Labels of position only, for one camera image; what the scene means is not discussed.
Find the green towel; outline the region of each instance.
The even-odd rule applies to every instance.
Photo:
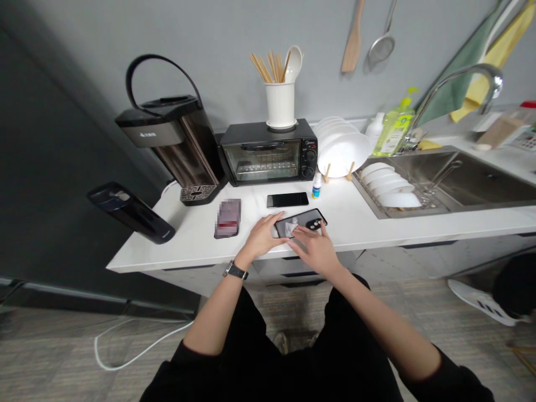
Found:
[[[501,12],[501,3],[503,0],[497,0],[497,4],[488,17],[480,24],[476,29],[473,35],[465,42],[462,46],[462,49],[458,54],[452,59],[450,64],[445,68],[443,73],[435,81],[434,85],[430,88],[432,89],[438,82],[448,77],[456,70],[463,68],[468,65],[473,65],[478,63],[482,52],[484,52],[484,46],[486,45],[487,37],[490,34],[493,25],[497,21]],[[419,125],[423,125],[430,120],[434,120],[440,116],[444,116],[447,113],[458,110],[463,105],[463,100],[471,84],[472,74],[464,74],[449,81],[445,84],[432,99],[428,109],[422,115]],[[418,108],[417,114],[422,108],[422,103]]]

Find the toaster oven door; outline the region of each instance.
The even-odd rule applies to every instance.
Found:
[[[224,145],[229,169],[238,185],[300,179],[301,140]]]

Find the black sleeve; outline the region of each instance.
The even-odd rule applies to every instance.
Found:
[[[220,380],[219,356],[196,353],[180,342],[171,361],[160,365],[151,384],[143,393],[140,402],[203,400],[217,387]]]
[[[419,402],[493,401],[493,394],[484,387],[471,370],[456,366],[441,350],[441,365],[426,380],[410,382],[402,379]]]

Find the person's right hand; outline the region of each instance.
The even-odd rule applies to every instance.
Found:
[[[320,222],[320,226],[322,234],[318,233],[318,231],[313,232],[303,226],[298,226],[292,232],[292,235],[307,247],[307,252],[294,241],[290,241],[287,244],[313,271],[329,279],[332,273],[343,268],[343,266],[337,258],[324,221]]]

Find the yellow towel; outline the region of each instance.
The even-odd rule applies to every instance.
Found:
[[[510,26],[497,39],[490,51],[486,54],[484,62],[492,64],[498,68],[503,68],[506,60],[512,53],[515,45],[519,42],[525,31],[530,26],[534,18],[536,4],[534,0],[530,0],[525,8],[519,13]],[[467,95],[463,101],[463,106],[451,112],[451,118],[454,122],[459,122],[472,111],[478,109],[489,89],[488,80],[481,76],[469,86]]]

